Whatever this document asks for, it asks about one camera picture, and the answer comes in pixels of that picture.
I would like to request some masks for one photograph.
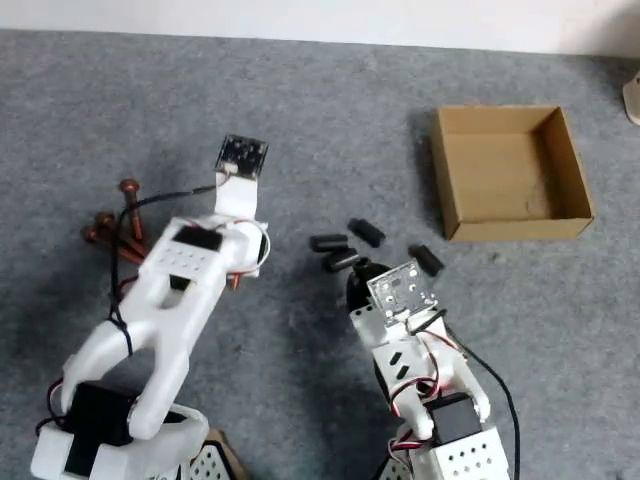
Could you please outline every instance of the bolt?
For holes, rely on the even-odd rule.
[[[124,201],[127,208],[135,205],[138,202],[138,196],[136,192],[140,190],[140,184],[133,178],[125,178],[120,182],[118,187],[122,193],[124,193]],[[140,210],[134,208],[129,212],[129,220],[131,222],[131,231],[133,232],[133,238],[138,242],[144,244],[144,234],[142,231],[142,217],[140,216]]]
[[[95,225],[90,225],[83,228],[82,238],[84,238],[84,241],[87,243],[100,245],[111,251],[111,239],[105,238],[103,235],[101,235],[100,230],[98,230]],[[130,261],[131,263],[135,263],[137,265],[140,265],[142,263],[142,258],[140,258],[135,253],[130,252],[124,247],[118,247],[118,255],[120,255],[123,259]]]
[[[116,217],[111,212],[100,212],[96,215],[96,226],[100,228],[104,228],[111,232],[115,232],[116,230]],[[135,250],[141,257],[147,256],[146,248],[140,243],[136,242],[130,235],[120,229],[119,238],[122,242],[126,243]]]
[[[235,292],[238,287],[240,287],[240,275],[234,273],[231,277],[231,290]]]

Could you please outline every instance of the mounting hole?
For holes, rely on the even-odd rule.
[[[403,365],[400,371],[398,372],[398,374],[396,375],[396,378],[398,380],[402,380],[407,375],[408,371],[409,371],[409,367],[407,365]]]
[[[400,360],[400,357],[402,357],[402,352],[394,353],[393,356],[391,357],[391,360],[389,360],[389,365],[395,365],[396,363],[398,363],[398,361]]]

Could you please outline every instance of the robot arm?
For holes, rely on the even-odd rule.
[[[488,422],[489,399],[448,337],[420,268],[415,261],[380,267],[356,265],[347,288],[351,320],[371,351],[385,398],[405,421],[389,442],[395,470],[379,478],[395,478],[389,472],[405,463],[415,480],[508,480],[500,437]]]
[[[34,475],[137,480],[195,456],[208,433],[206,418],[173,402],[227,278],[257,277],[268,255],[267,225],[254,220],[266,150],[262,142],[227,137],[217,164],[224,173],[217,174],[214,212],[173,218],[120,302],[132,352],[155,352],[154,371],[142,393],[119,394],[94,383],[129,355],[123,332],[102,322],[64,365],[66,418],[61,427],[42,429]],[[168,421],[172,415],[181,420]],[[92,458],[78,467],[72,457]]]

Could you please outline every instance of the brown cardboard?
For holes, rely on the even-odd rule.
[[[443,107],[432,147],[450,240],[574,238],[593,220],[560,107]]]

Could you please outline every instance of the circuit board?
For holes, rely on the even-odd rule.
[[[415,260],[389,270],[367,282],[373,301],[387,326],[436,305],[434,295]]]
[[[227,135],[224,138],[216,170],[225,170],[239,177],[256,180],[262,171],[269,145],[254,138]]]

